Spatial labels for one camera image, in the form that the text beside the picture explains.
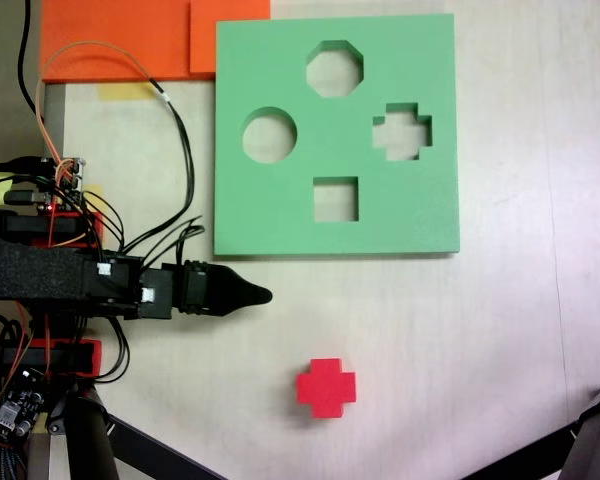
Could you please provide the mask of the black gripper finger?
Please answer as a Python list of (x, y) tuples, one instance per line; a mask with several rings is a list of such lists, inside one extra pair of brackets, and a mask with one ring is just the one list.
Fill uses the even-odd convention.
[(214, 317), (224, 317), (237, 310), (252, 306), (265, 305), (272, 300), (271, 295), (260, 297), (222, 297), (212, 299), (207, 305), (207, 314)]
[(208, 265), (208, 296), (210, 298), (272, 298), (272, 292), (253, 284), (224, 265)]

